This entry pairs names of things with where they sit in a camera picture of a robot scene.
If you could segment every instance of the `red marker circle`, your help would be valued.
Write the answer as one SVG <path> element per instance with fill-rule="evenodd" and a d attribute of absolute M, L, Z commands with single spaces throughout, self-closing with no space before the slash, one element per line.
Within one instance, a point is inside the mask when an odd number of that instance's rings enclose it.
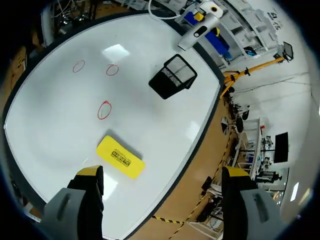
<path fill-rule="evenodd" d="M 74 72 L 74 73 L 79 72 L 85 65 L 86 65 L 86 61 L 85 60 L 77 61 L 75 63 L 75 65 L 73 66 L 72 72 Z"/>
<path fill-rule="evenodd" d="M 105 73 L 108 76 L 114 76 L 119 72 L 119 67 L 117 64 L 109 64 L 109 67 L 106 69 Z"/>
<path fill-rule="evenodd" d="M 106 112 L 106 113 L 103 114 L 101 108 L 102 108 L 103 105 L 105 105 L 105 104 L 107 104 L 107 105 L 110 106 L 110 110 L 109 110 L 108 112 Z M 104 101 L 104 102 L 101 104 L 101 106 L 99 107 L 98 114 L 97 114 L 98 119 L 100 119 L 100 120 L 106 119 L 106 118 L 109 116 L 109 114 L 111 113 L 111 109 L 112 109 L 112 106 L 111 106 L 110 102 Z"/>

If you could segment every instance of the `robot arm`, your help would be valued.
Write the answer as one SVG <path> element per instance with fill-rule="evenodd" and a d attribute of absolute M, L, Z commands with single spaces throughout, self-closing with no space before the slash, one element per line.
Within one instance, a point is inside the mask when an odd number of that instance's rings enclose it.
<path fill-rule="evenodd" d="M 205 1 L 197 8 L 198 15 L 203 18 L 189 31 L 187 31 L 178 43 L 178 47 L 183 50 L 191 48 L 198 40 L 210 32 L 219 24 L 219 19 L 223 15 L 223 11 L 212 1 Z"/>

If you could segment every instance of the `lab desk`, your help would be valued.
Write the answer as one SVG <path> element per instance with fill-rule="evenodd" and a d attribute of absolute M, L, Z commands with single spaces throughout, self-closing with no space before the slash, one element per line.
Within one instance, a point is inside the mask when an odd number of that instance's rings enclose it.
<path fill-rule="evenodd" d="M 52 43 L 29 65 L 3 112 L 6 155 L 18 187 L 40 210 L 82 168 L 102 165 L 102 233 L 134 234 L 161 206 L 195 156 L 224 77 L 184 30 L 145 11 L 97 19 Z M 163 100 L 148 83 L 180 54 L 197 72 Z M 96 154 L 112 133 L 145 162 L 131 179 Z"/>

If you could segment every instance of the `yellow stand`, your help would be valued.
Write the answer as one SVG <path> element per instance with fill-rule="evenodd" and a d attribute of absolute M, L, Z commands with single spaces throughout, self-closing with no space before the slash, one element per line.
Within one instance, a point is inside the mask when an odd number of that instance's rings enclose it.
<path fill-rule="evenodd" d="M 223 73 L 223 75 L 225 76 L 225 79 L 224 79 L 224 84 L 226 85 L 226 88 L 223 90 L 223 92 L 221 93 L 220 95 L 220 99 L 222 99 L 222 97 L 226 94 L 226 92 L 229 90 L 229 88 L 231 88 L 231 86 L 242 76 L 245 76 L 245 75 L 248 75 L 254 71 L 257 71 L 259 69 L 263 69 L 267 66 L 270 66 L 272 64 L 276 64 L 276 63 L 279 63 L 281 61 L 285 60 L 285 58 L 283 56 L 277 58 L 277 59 L 274 59 L 272 61 L 268 61 L 268 62 L 265 62 L 263 64 L 260 64 L 260 65 L 257 65 L 257 66 L 254 66 L 252 68 L 249 68 L 249 69 L 246 69 L 244 71 L 225 71 Z"/>

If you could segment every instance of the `black wire basket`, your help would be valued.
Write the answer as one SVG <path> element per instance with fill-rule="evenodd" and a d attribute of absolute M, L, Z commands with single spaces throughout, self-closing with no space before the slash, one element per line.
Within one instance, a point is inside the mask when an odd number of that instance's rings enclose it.
<path fill-rule="evenodd" d="M 189 89 L 198 74 L 179 54 L 174 55 L 149 81 L 149 86 L 163 99 L 167 99 L 183 89 Z"/>

